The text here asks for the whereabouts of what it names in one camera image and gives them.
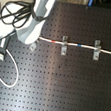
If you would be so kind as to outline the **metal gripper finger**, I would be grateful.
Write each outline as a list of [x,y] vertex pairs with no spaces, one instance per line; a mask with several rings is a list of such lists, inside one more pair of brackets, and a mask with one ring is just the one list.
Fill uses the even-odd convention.
[[33,43],[31,44],[31,46],[29,46],[29,49],[30,49],[31,51],[34,51],[34,50],[36,49],[37,45],[38,45],[38,41],[33,42]]

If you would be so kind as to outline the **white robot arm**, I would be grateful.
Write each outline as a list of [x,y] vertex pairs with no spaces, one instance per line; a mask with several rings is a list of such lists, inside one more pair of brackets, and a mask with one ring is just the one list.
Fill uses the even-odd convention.
[[0,41],[12,34],[22,43],[35,42],[56,0],[0,0]]

